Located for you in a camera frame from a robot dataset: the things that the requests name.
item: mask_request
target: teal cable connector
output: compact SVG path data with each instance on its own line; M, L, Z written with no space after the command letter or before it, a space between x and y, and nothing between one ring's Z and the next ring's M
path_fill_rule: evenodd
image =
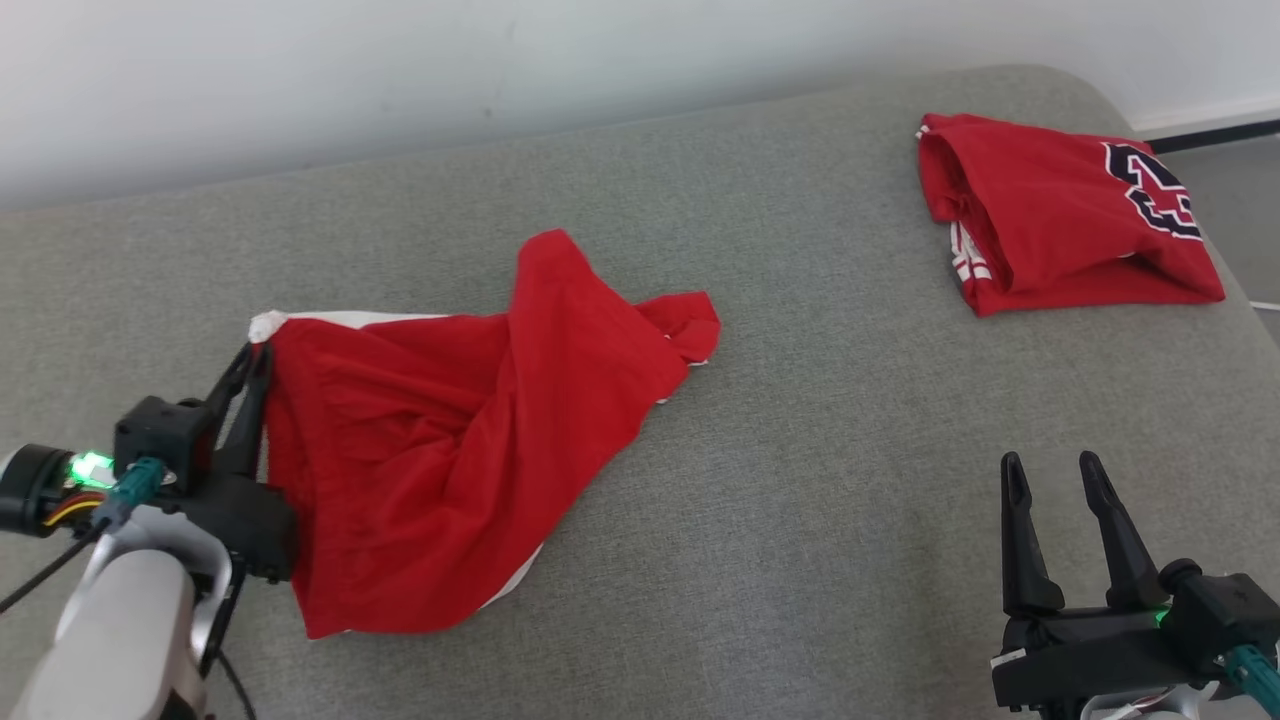
M1229 652L1226 673L1272 720L1280 719L1280 674L1258 648L1242 644Z
M134 507L156 496L160 486L164 484L164 462L155 457L140 457L137 462L129 465L129 469L116 480L115 487L106 493L102 505L93 509L91 516L93 524L96 525L102 518L106 518L111 520L106 532L114 533L129 521Z

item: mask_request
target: yellow wire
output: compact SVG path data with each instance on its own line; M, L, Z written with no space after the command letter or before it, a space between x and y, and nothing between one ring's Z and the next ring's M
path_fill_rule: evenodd
M102 505L101 500L86 500L84 502L77 502L76 505L72 505L70 507L68 507L67 510L63 510L58 515L49 516L49 519L45 520L45 527L46 528L52 528L54 525L58 524L59 520L61 520L63 518L70 515L72 512L74 512L77 510L83 510L86 507L97 507L99 505Z

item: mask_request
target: white wall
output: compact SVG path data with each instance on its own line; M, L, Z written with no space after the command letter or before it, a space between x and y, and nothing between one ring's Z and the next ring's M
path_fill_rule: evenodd
M1280 117L1275 0L0 0L0 208L1006 61Z

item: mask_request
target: crumpled red cloth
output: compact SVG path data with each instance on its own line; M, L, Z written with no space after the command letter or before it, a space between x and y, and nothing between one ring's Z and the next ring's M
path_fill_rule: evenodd
M1137 140L928 114L920 184L979 316L1226 295L1181 182Z
M269 477L300 516L307 635L465 620L719 328L703 292L630 305L563 231L524 246L503 315L288 320L270 341Z

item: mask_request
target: black baseboard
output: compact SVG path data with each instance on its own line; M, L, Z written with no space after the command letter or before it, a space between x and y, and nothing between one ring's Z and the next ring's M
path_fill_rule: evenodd
M1174 137L1161 137L1160 140L1148 140L1147 145L1149 145L1151 149L1160 155L1164 152L1176 152L1179 150L1190 150L1192 147L1221 145L1224 142L1235 142L1238 140L1249 140L1251 137L1262 137L1265 135L1276 133L1280 133L1280 120L1267 120L1263 123L1251 123L1247 126L1193 132L1190 135L1175 135Z

